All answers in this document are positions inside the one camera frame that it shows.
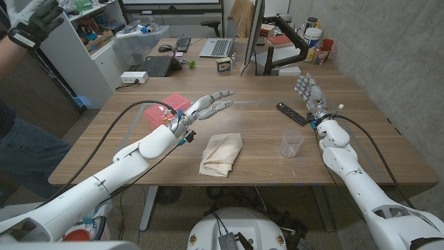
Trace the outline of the person's black white gloved hand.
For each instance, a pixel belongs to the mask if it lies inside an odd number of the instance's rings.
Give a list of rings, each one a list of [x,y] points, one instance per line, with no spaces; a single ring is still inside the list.
[[[37,49],[64,21],[57,0],[5,0],[10,20],[9,39],[26,49]]]

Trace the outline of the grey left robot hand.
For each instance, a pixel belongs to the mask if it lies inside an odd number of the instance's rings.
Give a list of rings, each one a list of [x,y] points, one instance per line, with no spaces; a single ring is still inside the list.
[[[169,126],[170,131],[178,138],[179,136],[183,135],[187,131],[188,127],[197,119],[208,119],[217,112],[232,106],[234,101],[225,101],[216,106],[212,106],[212,104],[219,99],[231,96],[233,94],[234,92],[231,90],[224,90],[216,92],[212,95],[201,97],[171,121],[171,125]]]

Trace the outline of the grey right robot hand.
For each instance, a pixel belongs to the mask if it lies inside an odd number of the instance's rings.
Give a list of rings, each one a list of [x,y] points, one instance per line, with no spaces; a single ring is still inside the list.
[[[303,98],[308,111],[315,117],[315,120],[325,119],[325,116],[329,114],[327,99],[310,73],[307,73],[306,76],[299,76],[294,90]]]

